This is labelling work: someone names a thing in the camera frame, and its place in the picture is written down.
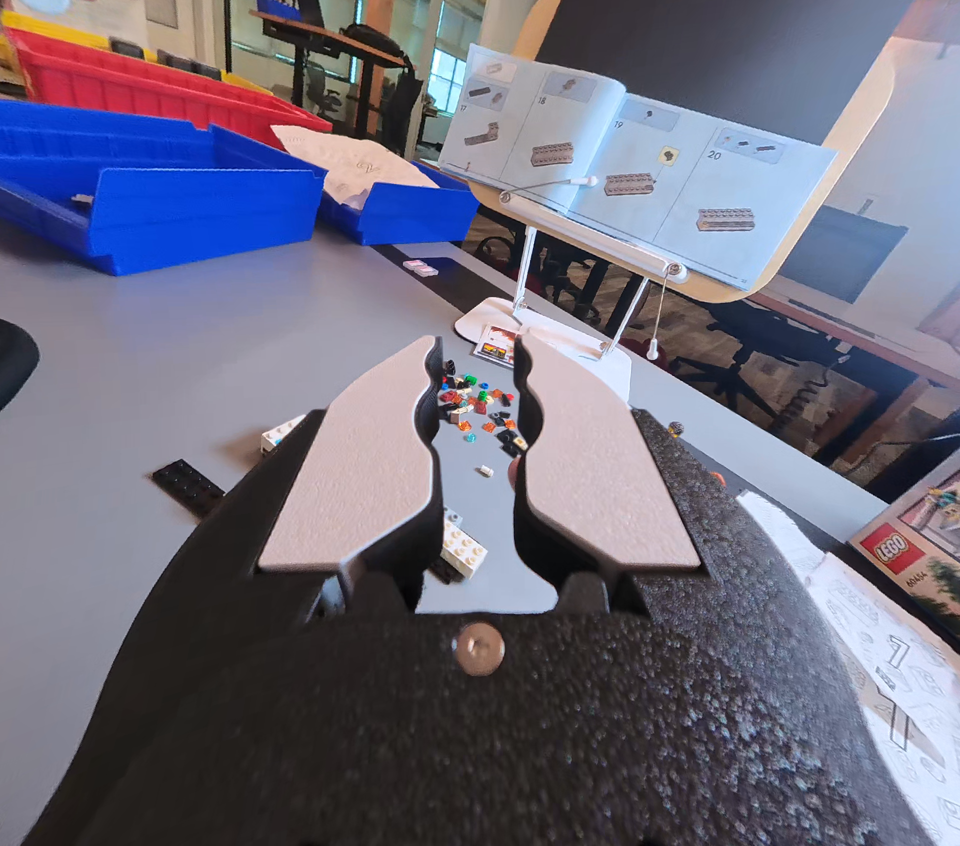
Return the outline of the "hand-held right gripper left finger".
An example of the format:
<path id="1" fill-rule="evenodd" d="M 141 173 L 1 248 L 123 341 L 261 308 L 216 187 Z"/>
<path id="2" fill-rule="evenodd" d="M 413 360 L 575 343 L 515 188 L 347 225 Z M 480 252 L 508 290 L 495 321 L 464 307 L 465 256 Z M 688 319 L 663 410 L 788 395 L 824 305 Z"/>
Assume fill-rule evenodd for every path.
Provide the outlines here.
<path id="1" fill-rule="evenodd" d="M 325 409 L 258 556 L 269 575 L 334 577 L 350 599 L 389 576 L 416 608 L 439 560 L 442 339 L 424 335 L 363 372 Z"/>

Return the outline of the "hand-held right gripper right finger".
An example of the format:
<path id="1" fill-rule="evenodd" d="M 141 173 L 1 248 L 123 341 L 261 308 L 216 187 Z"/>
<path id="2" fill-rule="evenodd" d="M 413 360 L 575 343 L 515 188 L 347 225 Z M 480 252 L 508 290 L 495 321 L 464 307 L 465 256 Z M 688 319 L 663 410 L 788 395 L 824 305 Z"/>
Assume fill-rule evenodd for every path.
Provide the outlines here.
<path id="1" fill-rule="evenodd" d="M 702 556 L 624 396 L 539 333 L 518 339 L 513 366 L 527 444 L 513 507 L 523 563 L 557 592 L 577 574 L 612 594 L 634 574 L 699 572 Z"/>

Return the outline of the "grey lego vehicle chassis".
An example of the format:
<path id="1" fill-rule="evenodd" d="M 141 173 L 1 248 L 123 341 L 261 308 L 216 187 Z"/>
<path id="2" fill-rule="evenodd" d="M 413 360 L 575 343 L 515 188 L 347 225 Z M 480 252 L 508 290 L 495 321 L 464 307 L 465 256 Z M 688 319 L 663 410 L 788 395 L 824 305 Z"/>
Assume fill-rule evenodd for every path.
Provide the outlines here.
<path id="1" fill-rule="evenodd" d="M 272 452 L 305 418 L 306 415 L 302 414 L 262 432 L 259 441 L 260 453 L 266 456 Z M 482 566 L 488 551 L 464 530 L 463 518 L 459 513 L 445 506 L 443 517 L 440 558 L 430 566 L 430 571 L 445 584 L 469 580 Z"/>

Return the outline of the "long black lego plate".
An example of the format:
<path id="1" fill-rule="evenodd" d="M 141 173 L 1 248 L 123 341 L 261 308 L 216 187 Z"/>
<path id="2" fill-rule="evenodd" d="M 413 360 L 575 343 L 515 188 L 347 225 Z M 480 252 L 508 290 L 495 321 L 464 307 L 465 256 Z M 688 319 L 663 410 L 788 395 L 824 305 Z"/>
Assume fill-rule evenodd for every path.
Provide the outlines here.
<path id="1" fill-rule="evenodd" d="M 150 481 L 198 523 L 222 502 L 225 491 L 184 459 L 156 469 Z"/>

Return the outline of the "white book stand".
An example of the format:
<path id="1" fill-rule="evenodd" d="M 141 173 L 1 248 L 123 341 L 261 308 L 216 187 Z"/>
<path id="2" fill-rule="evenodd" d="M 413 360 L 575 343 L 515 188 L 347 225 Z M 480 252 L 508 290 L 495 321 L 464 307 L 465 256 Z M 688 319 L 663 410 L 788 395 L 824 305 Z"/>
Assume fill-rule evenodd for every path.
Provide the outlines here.
<path id="1" fill-rule="evenodd" d="M 535 62 L 537 52 L 561 1 L 538 0 L 521 28 L 513 51 L 510 54 L 503 54 Z M 582 358 L 584 365 L 627 399 L 632 368 L 627 354 L 616 351 L 616 346 L 649 287 L 654 282 L 659 282 L 663 288 L 678 291 L 685 298 L 720 304 L 747 299 L 766 287 L 779 272 L 787 255 L 824 203 L 827 194 L 832 191 L 837 180 L 879 120 L 890 101 L 894 83 L 893 60 L 882 51 L 836 123 L 831 127 L 825 140 L 821 144 L 810 143 L 834 150 L 836 152 L 834 161 L 801 209 L 797 220 L 758 280 L 747 290 L 740 290 L 725 282 L 692 272 L 662 254 L 620 240 L 595 228 L 582 226 L 552 209 L 519 195 L 510 196 L 501 193 L 482 182 L 455 175 L 441 168 L 457 178 L 469 180 L 471 190 L 483 205 L 519 221 L 525 228 L 520 270 L 512 299 L 487 298 L 479 301 L 456 322 L 455 331 L 475 345 L 486 324 L 494 324 L 515 331 L 517 336 L 528 332 L 540 334 L 571 357 Z M 611 338 L 589 339 L 578 328 L 553 324 L 545 314 L 534 312 L 527 306 L 524 296 L 525 281 L 532 261 L 535 239 L 539 233 L 582 249 L 601 260 L 628 270 L 631 274 L 640 276 L 639 289 L 633 299 L 629 300 L 627 311 L 614 327 Z"/>

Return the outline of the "lego instruction booklet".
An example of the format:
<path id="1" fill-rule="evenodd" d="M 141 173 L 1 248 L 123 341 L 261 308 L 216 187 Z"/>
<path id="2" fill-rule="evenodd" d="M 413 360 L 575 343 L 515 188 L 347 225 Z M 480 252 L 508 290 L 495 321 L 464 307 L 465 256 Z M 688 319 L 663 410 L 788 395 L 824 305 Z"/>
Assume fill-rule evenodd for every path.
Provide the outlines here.
<path id="1" fill-rule="evenodd" d="M 473 44 L 439 164 L 747 290 L 835 157 Z"/>

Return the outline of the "pile of small lego pieces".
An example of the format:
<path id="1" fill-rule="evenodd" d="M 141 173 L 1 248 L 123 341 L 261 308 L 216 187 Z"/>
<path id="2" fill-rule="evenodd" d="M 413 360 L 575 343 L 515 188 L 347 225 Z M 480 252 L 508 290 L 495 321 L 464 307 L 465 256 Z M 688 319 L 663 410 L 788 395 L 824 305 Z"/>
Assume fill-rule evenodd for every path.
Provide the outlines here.
<path id="1" fill-rule="evenodd" d="M 488 441 L 510 459 L 525 455 L 529 443 L 520 430 L 516 394 L 486 382 L 476 372 L 461 372 L 457 365 L 452 358 L 441 362 L 436 399 L 439 422 L 465 445 Z"/>

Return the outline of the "blue lego box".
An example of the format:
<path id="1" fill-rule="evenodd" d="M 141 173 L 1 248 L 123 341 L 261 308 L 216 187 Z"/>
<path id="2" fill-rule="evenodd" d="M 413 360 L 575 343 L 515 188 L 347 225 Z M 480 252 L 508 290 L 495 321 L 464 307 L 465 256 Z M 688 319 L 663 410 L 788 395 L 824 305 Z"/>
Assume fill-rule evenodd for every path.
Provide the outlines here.
<path id="1" fill-rule="evenodd" d="M 959 453 L 869 521 L 849 544 L 959 637 Z"/>

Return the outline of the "yellow plastic bin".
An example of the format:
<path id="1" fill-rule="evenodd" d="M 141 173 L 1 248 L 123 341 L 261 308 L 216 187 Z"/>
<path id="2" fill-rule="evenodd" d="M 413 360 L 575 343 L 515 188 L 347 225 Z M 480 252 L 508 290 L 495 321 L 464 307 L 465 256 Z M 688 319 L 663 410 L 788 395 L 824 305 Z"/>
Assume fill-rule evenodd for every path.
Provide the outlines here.
<path id="1" fill-rule="evenodd" d="M 162 60 L 172 60 L 174 69 L 213 78 L 210 67 L 199 60 L 176 57 L 164 50 L 155 52 L 116 36 L 101 36 L 54 22 L 36 19 L 25 13 L 5 10 L 2 11 L 2 66 L 8 69 L 12 69 L 15 64 L 13 46 L 6 35 L 9 29 L 59 40 L 74 46 L 114 52 L 118 55 L 141 59 L 153 64 L 159 64 Z"/>

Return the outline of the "red plastic bin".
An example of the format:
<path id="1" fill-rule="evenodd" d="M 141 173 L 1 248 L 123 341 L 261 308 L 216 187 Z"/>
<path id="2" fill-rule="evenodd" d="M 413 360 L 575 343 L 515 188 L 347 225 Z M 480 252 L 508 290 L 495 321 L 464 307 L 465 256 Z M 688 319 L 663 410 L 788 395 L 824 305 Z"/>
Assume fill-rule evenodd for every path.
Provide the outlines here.
<path id="1" fill-rule="evenodd" d="M 8 29 L 6 36 L 28 96 L 39 103 L 217 125 L 278 149 L 274 126 L 332 131 L 328 120 L 269 92 L 28 31 Z"/>

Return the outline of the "sticker sheet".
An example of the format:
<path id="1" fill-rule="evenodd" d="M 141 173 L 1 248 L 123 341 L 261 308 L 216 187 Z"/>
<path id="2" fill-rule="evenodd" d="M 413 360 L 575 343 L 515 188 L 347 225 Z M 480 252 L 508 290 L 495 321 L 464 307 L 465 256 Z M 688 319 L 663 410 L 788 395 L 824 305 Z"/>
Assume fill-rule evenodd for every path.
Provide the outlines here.
<path id="1" fill-rule="evenodd" d="M 474 357 L 513 368 L 518 334 L 495 324 L 485 324 L 473 349 Z"/>

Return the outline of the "black office chair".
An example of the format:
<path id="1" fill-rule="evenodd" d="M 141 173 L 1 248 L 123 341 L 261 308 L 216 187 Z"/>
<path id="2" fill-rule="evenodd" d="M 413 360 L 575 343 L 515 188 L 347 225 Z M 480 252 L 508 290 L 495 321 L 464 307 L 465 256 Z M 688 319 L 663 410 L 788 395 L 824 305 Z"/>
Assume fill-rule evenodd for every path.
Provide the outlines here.
<path id="1" fill-rule="evenodd" d="M 795 324 L 786 315 L 748 300 L 695 300 L 694 305 L 709 314 L 709 332 L 731 337 L 738 348 L 727 367 L 676 356 L 669 362 L 669 372 L 687 384 L 711 384 L 714 393 L 723 397 L 732 411 L 737 411 L 738 402 L 745 399 L 771 418 L 769 432 L 781 431 L 798 418 L 806 405 L 816 399 L 818 391 L 828 386 L 829 372 L 851 358 L 849 351 L 841 352 L 837 341 L 825 333 Z M 801 384 L 787 405 L 776 410 L 743 376 L 744 366 L 754 355 L 793 367 L 812 363 L 821 368 L 821 376 Z"/>

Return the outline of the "wooden office desk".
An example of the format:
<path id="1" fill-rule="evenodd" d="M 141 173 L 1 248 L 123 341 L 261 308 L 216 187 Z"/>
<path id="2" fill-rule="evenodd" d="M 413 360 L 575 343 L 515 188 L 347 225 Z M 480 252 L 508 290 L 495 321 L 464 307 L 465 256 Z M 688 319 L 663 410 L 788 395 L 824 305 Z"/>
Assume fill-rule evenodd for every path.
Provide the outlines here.
<path id="1" fill-rule="evenodd" d="M 818 431 L 813 459 L 853 466 L 932 387 L 959 389 L 958 351 L 949 343 L 893 322 L 887 315 L 857 311 L 784 276 L 750 295 L 755 305 L 846 343 L 853 381 L 871 396 L 842 409 Z"/>
<path id="2" fill-rule="evenodd" d="M 304 104 L 308 54 L 320 53 L 332 57 L 334 53 L 343 53 L 361 62 L 353 135 L 358 140 L 372 140 L 374 134 L 369 132 L 368 128 L 374 123 L 371 114 L 375 109 L 371 103 L 371 95 L 374 89 L 375 69 L 401 70 L 404 68 L 402 58 L 355 38 L 300 20 L 287 19 L 258 10 L 250 10 L 248 13 L 262 22 L 262 32 L 266 37 L 294 48 L 292 102 L 296 107 L 303 107 Z"/>

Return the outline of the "white printed paper bag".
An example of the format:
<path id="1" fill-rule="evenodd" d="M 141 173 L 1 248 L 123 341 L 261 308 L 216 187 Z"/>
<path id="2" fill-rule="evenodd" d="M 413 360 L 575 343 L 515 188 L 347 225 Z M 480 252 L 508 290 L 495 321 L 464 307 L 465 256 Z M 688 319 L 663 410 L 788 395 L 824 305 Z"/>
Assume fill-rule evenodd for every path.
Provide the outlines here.
<path id="1" fill-rule="evenodd" d="M 958 655 L 768 499 L 737 499 L 831 627 L 874 746 L 929 841 L 958 844 Z"/>
<path id="2" fill-rule="evenodd" d="M 324 191 L 341 206 L 363 211 L 376 185 L 438 189 L 413 162 L 372 140 L 296 125 L 271 125 L 271 132 L 291 156 L 326 171 Z"/>

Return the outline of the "dark computer monitor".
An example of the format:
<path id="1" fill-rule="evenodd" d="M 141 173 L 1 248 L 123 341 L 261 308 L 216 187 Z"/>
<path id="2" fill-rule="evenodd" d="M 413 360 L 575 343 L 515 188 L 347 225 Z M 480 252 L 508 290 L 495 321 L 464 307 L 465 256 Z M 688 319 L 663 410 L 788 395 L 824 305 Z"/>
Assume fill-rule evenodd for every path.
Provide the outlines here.
<path id="1" fill-rule="evenodd" d="M 824 204 L 778 275 L 853 304 L 907 233 L 906 226 Z"/>

